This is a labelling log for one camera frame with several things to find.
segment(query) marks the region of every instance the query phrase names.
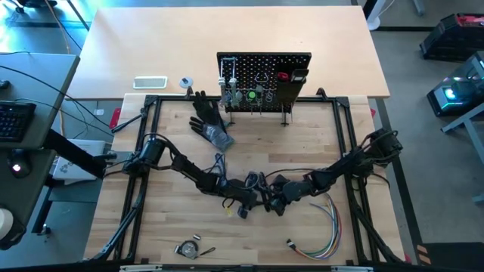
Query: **small white box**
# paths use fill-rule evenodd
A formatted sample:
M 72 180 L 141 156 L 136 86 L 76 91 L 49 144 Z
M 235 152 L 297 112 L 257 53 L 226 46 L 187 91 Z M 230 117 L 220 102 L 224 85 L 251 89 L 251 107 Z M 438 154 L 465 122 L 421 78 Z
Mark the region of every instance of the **small white box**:
M 138 90 L 164 89 L 168 77 L 166 76 L 136 76 L 133 81 L 133 88 Z

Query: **black glove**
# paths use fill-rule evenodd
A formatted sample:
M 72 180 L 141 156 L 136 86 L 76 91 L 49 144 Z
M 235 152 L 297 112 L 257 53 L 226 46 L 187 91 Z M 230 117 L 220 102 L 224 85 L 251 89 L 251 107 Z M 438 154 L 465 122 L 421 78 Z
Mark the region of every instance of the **black glove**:
M 234 143 L 234 139 L 222 129 L 224 127 L 223 124 L 211 125 L 195 117 L 190 117 L 189 124 L 193 131 L 201 135 L 222 152 L 225 152 Z
M 217 103 L 215 101 L 213 101 L 213 103 L 208 101 L 206 99 L 205 91 L 202 91 L 201 93 L 197 91 L 195 93 L 195 102 L 193 105 L 197 111 L 198 118 L 210 125 L 220 125 L 223 131 L 226 132 Z

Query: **wooden workbench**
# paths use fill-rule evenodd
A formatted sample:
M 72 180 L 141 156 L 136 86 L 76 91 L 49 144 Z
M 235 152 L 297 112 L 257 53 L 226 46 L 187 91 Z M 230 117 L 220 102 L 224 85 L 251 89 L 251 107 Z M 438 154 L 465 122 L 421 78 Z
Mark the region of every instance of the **wooden workbench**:
M 220 95 L 217 52 L 310 52 L 301 95 L 389 97 L 359 6 L 100 8 L 68 94 L 123 99 L 136 76 L 168 76 L 166 89 Z
M 127 94 L 119 122 L 137 115 L 143 102 L 144 95 Z M 366 97 L 351 97 L 350 102 L 355 133 L 360 142 L 374 130 L 368 100 Z M 280 125 L 281 114 L 234 113 L 236 124 L 228 128 L 228 133 L 235 139 L 235 145 L 226 153 L 228 177 L 243 180 L 249 170 L 269 173 L 280 168 L 320 168 L 338 160 L 340 150 L 331 105 L 296 103 L 293 112 L 293 122 L 287 127 Z M 190 116 L 195 116 L 191 103 L 163 102 L 158 132 L 167 136 L 198 167 L 208 168 L 213 164 L 217 150 L 192 132 L 188 125 Z M 133 151 L 138 127 L 139 121 L 133 122 L 116 134 L 113 150 Z M 160 165 L 170 163 L 169 156 L 163 155 Z M 302 172 L 285 172 L 284 175 L 300 180 Z M 104 180 L 85 257 L 95 255 L 118 228 L 127 180 L 123 174 L 111 175 Z M 367 191 L 375 228 L 394 253 L 403 258 L 387 184 L 369 177 Z M 337 204 L 343 222 L 341 245 L 328 261 L 312 261 L 297 255 L 285 241 L 291 238 L 301 249 L 323 247 L 330 237 L 331 222 L 320 210 L 309 205 L 310 202 L 324 203 L 322 195 L 308 196 L 292 203 L 282 217 L 257 207 L 244 220 L 237 215 L 227 216 L 221 205 L 223 198 L 203 195 L 192 181 L 179 173 L 151 171 L 136 259 L 149 258 L 150 263 L 165 264 L 345 264 L 347 259 L 355 260 L 356 253 L 342 178 L 332 186 L 329 194 Z M 234 212 L 238 206 L 238 202 L 234 204 Z M 216 250 L 197 260 L 173 252 L 176 245 L 195 233 L 202 236 L 201 250 L 212 246 Z M 362 237 L 365 252 L 370 256 L 364 231 Z M 129 239 L 125 241 L 124 253 Z

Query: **floor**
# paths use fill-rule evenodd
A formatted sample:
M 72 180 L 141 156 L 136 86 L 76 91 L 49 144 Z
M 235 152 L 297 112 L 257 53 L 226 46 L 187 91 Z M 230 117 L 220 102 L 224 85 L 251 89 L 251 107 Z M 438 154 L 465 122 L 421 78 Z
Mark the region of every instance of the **floor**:
M 226 6 L 226 5 L 350 5 L 351 1 L 244 1 L 244 0 L 82 0 L 73 1 L 79 12 L 90 23 L 99 7 L 110 6 Z M 435 26 L 439 20 L 457 12 L 484 13 L 480 0 L 426 0 L 426 14 L 417 16 L 412 0 L 397 0 L 381 16 L 382 26 Z M 12 5 L 0 5 L 0 51 L 31 51 L 65 54 L 67 52 L 61 32 L 55 28 L 52 15 L 47 9 L 26 9 L 25 14 L 14 12 Z M 65 1 L 55 8 L 60 20 L 77 44 L 87 35 Z M 437 119 L 430 109 L 425 94 L 440 80 L 452 72 L 458 63 L 422 60 L 418 45 L 428 32 L 384 32 L 372 34 L 380 58 L 391 98 L 386 108 L 394 129 L 399 130 L 399 140 L 404 146 L 401 155 L 408 188 L 425 243 L 437 242 L 484 242 L 484 207 L 472 203 L 471 197 L 484 192 L 484 167 L 479 161 L 465 131 L 443 134 L 439 128 L 449 122 Z M 69 39 L 72 54 L 80 49 Z M 120 101 L 85 102 L 90 110 L 104 109 L 99 116 L 110 121 L 114 108 Z M 371 100 L 372 108 L 377 106 Z M 71 102 L 64 102 L 63 109 L 81 117 Z M 91 116 L 85 115 L 87 122 Z M 68 122 L 66 136 L 73 137 L 84 130 L 82 125 Z M 380 125 L 378 115 L 375 125 Z M 53 128 L 58 130 L 58 120 Z M 111 141 L 92 129 L 81 138 Z M 394 209 L 399 223 L 405 251 L 414 259 L 409 242 L 408 228 L 403 214 L 395 177 L 387 171 L 390 179 Z M 55 202 L 47 223 L 52 228 L 50 237 L 26 234 L 22 242 L 6 252 L 0 252 L 0 267 L 74 262 L 82 259 L 92 216 L 95 210 L 96 189 L 88 196 L 77 196 L 75 202 Z

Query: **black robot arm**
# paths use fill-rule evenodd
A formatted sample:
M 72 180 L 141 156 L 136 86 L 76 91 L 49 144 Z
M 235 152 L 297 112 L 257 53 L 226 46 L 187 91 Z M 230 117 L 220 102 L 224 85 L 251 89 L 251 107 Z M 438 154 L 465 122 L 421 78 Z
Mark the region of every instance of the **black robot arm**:
M 151 137 L 144 144 L 139 154 L 132 157 L 123 166 L 123 172 L 129 175 L 141 175 L 149 168 L 155 170 L 171 169 L 183 174 L 195 183 L 200 192 L 212 196 L 232 198 L 251 209 L 256 205 L 257 194 L 252 190 L 245 189 L 245 183 L 237 179 L 226 181 L 224 177 L 215 173 L 207 173 L 198 168 L 193 162 L 180 153 L 175 145 L 164 136 L 158 134 Z M 158 166 L 163 152 L 168 149 L 172 164 Z
M 286 205 L 304 196 L 328 192 L 341 175 L 367 177 L 373 172 L 373 164 L 387 166 L 402 150 L 396 135 L 396 131 L 377 130 L 333 165 L 303 175 L 302 181 L 289 181 L 278 175 L 271 184 L 271 209 L 282 216 Z M 368 139 L 370 143 L 363 146 Z

